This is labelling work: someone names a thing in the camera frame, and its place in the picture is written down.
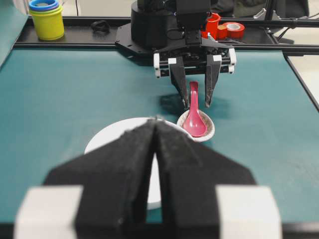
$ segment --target white plate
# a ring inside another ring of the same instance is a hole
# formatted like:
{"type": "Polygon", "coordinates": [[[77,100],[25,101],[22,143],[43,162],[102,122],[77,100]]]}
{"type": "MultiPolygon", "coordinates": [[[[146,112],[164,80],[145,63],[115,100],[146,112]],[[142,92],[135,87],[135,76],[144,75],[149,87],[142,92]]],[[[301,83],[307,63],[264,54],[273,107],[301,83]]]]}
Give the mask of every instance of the white plate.
{"type": "MultiPolygon", "coordinates": [[[[84,153],[88,153],[97,149],[107,143],[110,143],[116,139],[118,139],[125,131],[133,130],[136,127],[139,127],[147,122],[151,118],[131,118],[124,119],[113,123],[101,131],[99,131],[88,143],[85,148],[84,153]]],[[[176,128],[177,130],[184,132],[190,138],[190,134],[186,132],[183,128],[177,126],[174,123],[165,121],[168,125],[176,128]]],[[[154,154],[153,164],[152,164],[152,172],[150,179],[150,189],[149,189],[149,197],[148,197],[148,209],[155,209],[160,207],[160,177],[159,177],[159,166],[156,158],[156,154],[154,154]]]]}

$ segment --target floor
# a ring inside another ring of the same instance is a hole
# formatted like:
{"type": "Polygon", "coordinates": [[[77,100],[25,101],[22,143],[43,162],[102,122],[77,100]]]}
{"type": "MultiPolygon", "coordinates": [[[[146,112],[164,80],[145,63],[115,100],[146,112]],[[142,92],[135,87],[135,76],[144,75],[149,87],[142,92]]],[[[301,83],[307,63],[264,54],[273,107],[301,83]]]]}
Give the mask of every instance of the floor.
{"type": "MultiPolygon", "coordinates": [[[[63,2],[63,15],[82,16],[129,16],[134,0],[60,0],[63,2]]],[[[319,12],[319,0],[309,0],[310,15],[319,12]]],[[[319,44],[319,28],[290,29],[285,38],[295,44],[319,44]]],[[[319,102],[319,56],[291,57],[291,61],[307,84],[313,96],[319,102]]]]}

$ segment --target teal tabletop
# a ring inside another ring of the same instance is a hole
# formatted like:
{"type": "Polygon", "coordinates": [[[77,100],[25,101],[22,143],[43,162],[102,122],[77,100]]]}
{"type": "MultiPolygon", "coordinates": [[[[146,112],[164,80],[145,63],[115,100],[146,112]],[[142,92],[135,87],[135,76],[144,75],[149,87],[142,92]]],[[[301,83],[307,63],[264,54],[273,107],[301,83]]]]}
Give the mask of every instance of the teal tabletop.
{"type": "MultiPolygon", "coordinates": [[[[238,51],[235,74],[220,74],[204,144],[247,166],[271,187],[283,222],[319,221],[319,114],[282,52],[238,51]]],[[[0,70],[0,223],[12,223],[30,186],[84,152],[119,120],[183,113],[169,78],[116,50],[14,49],[0,70]]],[[[160,210],[149,222],[160,221],[160,210]]]]}

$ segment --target white bowl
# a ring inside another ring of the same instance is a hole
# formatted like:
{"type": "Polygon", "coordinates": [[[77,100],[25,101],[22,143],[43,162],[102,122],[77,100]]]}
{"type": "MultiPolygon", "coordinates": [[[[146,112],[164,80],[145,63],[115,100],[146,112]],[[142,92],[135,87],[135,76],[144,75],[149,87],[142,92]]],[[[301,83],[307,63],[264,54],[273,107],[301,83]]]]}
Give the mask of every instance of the white bowl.
{"type": "MultiPolygon", "coordinates": [[[[151,118],[131,118],[124,119],[113,123],[101,131],[99,131],[93,138],[90,140],[88,145],[85,148],[84,153],[88,153],[97,149],[111,141],[114,141],[121,137],[121,135],[128,130],[133,130],[136,127],[139,127],[145,124],[151,118]]],[[[183,129],[182,127],[177,126],[174,123],[165,121],[168,125],[176,128],[177,130],[187,134],[189,138],[192,138],[190,134],[183,129]]],[[[148,209],[159,208],[160,204],[160,177],[159,177],[159,166],[156,158],[156,154],[153,157],[151,179],[150,179],[150,188],[149,188],[149,197],[148,197],[148,209]]]]}
{"type": "MultiPolygon", "coordinates": [[[[178,119],[177,125],[180,127],[183,127],[183,124],[185,120],[187,119],[189,110],[185,111],[178,119]]],[[[194,141],[196,142],[205,142],[211,139],[215,134],[215,125],[214,122],[211,120],[211,118],[205,114],[203,111],[199,111],[199,115],[201,116],[201,119],[204,121],[205,125],[207,126],[207,132],[202,137],[192,137],[194,141]]]]}

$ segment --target stacking cups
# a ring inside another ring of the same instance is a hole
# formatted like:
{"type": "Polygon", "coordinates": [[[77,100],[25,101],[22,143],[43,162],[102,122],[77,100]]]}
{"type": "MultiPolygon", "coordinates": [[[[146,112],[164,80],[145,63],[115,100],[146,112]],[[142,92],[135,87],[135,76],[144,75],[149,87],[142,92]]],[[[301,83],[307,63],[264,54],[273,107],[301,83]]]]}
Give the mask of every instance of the stacking cups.
{"type": "Polygon", "coordinates": [[[64,35],[63,8],[57,0],[33,0],[29,9],[36,34],[41,40],[56,40],[64,35]]]}

